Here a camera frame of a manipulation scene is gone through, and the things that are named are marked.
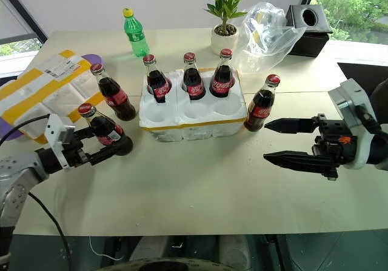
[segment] coca-cola bottle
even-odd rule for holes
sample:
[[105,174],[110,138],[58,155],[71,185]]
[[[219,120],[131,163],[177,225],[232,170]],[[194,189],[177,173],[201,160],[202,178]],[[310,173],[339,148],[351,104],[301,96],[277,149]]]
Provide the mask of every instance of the coca-cola bottle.
[[269,75],[264,86],[253,97],[248,106],[247,120],[244,122],[245,127],[251,132],[257,132],[263,127],[264,121],[271,112],[275,100],[275,90],[279,83],[280,77],[278,75]]
[[154,55],[145,55],[143,63],[147,67],[148,91],[155,97],[156,102],[166,102],[165,96],[171,90],[171,81],[157,68]]
[[101,144],[118,147],[116,155],[124,156],[132,151],[132,140],[125,135],[123,129],[117,123],[97,111],[96,107],[90,103],[82,103],[78,107],[78,113],[86,119]]
[[206,90],[195,64],[195,54],[184,54],[183,61],[185,62],[186,67],[183,74],[182,88],[189,94],[191,100],[201,99],[204,97]]
[[128,95],[120,85],[109,77],[100,63],[90,66],[90,71],[96,76],[99,90],[106,103],[115,111],[116,116],[122,121],[130,121],[136,116],[134,106],[129,102]]
[[219,53],[219,64],[210,81],[209,90],[215,97],[226,97],[229,89],[234,85],[235,79],[230,68],[232,50],[222,49]]

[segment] potted plant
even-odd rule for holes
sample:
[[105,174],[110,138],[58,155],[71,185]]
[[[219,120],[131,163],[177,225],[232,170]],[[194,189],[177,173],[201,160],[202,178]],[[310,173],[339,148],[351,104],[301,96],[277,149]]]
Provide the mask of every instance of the potted plant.
[[239,18],[246,12],[238,12],[237,5],[241,0],[214,0],[214,4],[207,4],[207,12],[221,18],[222,24],[216,25],[212,30],[211,48],[217,55],[224,49],[235,49],[237,45],[238,32],[234,25],[227,21],[232,18]]

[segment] package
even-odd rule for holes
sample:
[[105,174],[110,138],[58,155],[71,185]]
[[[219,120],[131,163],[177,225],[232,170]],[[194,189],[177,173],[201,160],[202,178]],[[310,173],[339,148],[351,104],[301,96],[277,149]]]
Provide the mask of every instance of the package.
[[281,62],[306,28],[286,26],[283,9],[259,2],[247,11],[239,27],[232,64],[241,74],[266,71]]
[[[70,50],[23,73],[17,80],[0,88],[0,115],[10,125],[18,125],[48,113],[79,119],[78,106],[83,102],[97,105],[102,101],[90,64]],[[20,131],[43,144],[47,121],[25,125]]]
[[214,69],[200,72],[206,94],[203,98],[193,101],[181,87],[183,70],[165,73],[172,83],[171,91],[166,94],[165,103],[157,103],[147,91],[145,77],[139,109],[140,127],[150,132],[159,142],[236,134],[247,118],[237,71],[233,71],[235,84],[225,98],[214,97],[209,92]]

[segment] white foam tray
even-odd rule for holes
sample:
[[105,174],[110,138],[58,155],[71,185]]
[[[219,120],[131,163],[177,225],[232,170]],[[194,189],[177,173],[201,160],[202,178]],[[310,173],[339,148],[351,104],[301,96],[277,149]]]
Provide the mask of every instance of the white foam tray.
[[160,142],[207,139],[237,133],[247,117],[238,74],[233,72],[235,84],[228,97],[217,98],[209,92],[213,72],[201,72],[206,94],[195,101],[191,101],[181,87],[183,70],[165,73],[172,83],[165,103],[157,103],[148,92],[145,76],[139,109],[140,127]]

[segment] sprite bottle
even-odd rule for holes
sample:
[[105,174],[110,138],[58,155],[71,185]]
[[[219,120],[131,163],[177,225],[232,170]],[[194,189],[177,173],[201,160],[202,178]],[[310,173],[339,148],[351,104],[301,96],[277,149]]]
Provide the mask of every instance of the sprite bottle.
[[143,26],[133,16],[130,8],[124,8],[122,13],[125,17],[124,31],[127,34],[132,45],[132,51],[137,57],[145,56],[150,52],[146,37],[144,36]]

